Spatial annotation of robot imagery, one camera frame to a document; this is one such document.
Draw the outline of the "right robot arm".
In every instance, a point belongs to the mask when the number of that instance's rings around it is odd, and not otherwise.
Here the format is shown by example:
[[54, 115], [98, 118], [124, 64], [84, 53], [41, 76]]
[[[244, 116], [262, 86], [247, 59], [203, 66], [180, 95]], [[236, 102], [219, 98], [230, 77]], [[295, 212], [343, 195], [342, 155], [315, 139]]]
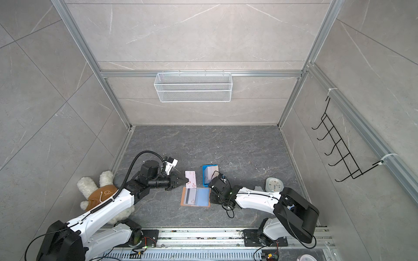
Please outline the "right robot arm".
[[266, 218], [257, 230], [254, 241], [270, 246], [279, 239], [293, 237], [307, 249], [316, 245], [314, 232], [320, 211], [291, 188], [267, 192], [251, 190], [243, 186], [232, 187], [227, 178], [214, 177], [209, 183], [210, 201], [222, 206], [227, 212], [236, 207], [255, 209], [274, 215]]

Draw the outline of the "pink VIP card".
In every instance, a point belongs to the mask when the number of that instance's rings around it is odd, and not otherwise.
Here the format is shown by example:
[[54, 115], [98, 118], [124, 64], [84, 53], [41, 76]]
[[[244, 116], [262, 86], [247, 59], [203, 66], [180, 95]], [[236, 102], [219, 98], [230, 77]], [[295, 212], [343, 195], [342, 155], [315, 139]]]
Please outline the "pink VIP card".
[[196, 198], [197, 198], [197, 189], [187, 189], [185, 190], [185, 199], [184, 204], [194, 206], [196, 205]]
[[195, 171], [185, 171], [185, 176], [188, 179], [188, 182], [186, 183], [186, 188], [187, 189], [197, 188], [196, 172]]

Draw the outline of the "tan leather card holder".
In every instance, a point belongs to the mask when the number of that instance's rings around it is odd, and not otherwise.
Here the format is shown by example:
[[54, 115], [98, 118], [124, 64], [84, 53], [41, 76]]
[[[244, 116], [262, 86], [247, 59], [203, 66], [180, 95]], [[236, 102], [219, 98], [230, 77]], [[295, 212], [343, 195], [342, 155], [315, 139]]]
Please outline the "tan leather card holder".
[[183, 188], [180, 204], [186, 207], [210, 207], [209, 188]]

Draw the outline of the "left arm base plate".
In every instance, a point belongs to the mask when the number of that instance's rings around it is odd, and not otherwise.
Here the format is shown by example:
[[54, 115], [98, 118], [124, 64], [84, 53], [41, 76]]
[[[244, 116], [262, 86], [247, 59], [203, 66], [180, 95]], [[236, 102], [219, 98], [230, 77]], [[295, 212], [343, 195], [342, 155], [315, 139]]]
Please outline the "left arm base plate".
[[143, 248], [143, 247], [155, 247], [157, 245], [158, 229], [145, 229], [140, 232], [133, 232], [131, 238], [127, 243], [116, 246], [117, 248]]

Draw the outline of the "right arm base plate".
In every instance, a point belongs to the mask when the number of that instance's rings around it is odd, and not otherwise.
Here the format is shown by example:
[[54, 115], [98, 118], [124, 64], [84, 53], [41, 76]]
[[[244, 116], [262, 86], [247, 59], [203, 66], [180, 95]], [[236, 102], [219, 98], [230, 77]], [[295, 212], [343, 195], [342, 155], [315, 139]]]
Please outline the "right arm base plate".
[[262, 233], [259, 233], [256, 229], [244, 229], [242, 232], [242, 238], [244, 239], [244, 245], [246, 247], [261, 247], [261, 246], [278, 246], [287, 247], [288, 241], [286, 237], [272, 240]]

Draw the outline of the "blue plastic card tray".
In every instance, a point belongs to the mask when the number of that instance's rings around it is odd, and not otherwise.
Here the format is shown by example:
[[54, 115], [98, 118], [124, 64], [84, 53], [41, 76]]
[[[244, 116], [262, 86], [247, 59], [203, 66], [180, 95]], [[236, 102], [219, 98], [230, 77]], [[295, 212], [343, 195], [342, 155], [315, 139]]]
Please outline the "blue plastic card tray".
[[219, 175], [218, 165], [202, 166], [202, 183], [204, 187], [208, 187], [212, 179]]

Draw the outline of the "stack of white cards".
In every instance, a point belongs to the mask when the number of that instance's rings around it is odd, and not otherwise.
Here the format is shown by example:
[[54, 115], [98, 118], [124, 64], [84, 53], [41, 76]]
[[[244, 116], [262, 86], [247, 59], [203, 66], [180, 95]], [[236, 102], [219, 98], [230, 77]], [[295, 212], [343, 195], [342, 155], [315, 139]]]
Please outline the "stack of white cards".
[[205, 169], [205, 182], [210, 183], [213, 179], [213, 177], [216, 177], [219, 172], [218, 165], [210, 165], [207, 166]]

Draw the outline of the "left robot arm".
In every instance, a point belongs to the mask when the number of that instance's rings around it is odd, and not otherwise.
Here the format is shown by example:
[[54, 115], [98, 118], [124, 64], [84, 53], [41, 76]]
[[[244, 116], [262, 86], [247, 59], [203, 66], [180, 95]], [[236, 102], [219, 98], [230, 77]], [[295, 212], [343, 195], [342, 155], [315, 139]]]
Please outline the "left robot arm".
[[109, 197], [101, 197], [98, 205], [66, 223], [53, 223], [44, 235], [36, 259], [88, 261], [118, 245], [140, 244], [142, 228], [128, 217], [117, 221], [112, 228], [99, 230], [147, 196], [151, 189], [170, 191], [188, 183], [185, 174], [173, 170], [176, 163], [173, 158], [162, 163], [146, 161], [131, 180], [124, 180], [120, 189]]

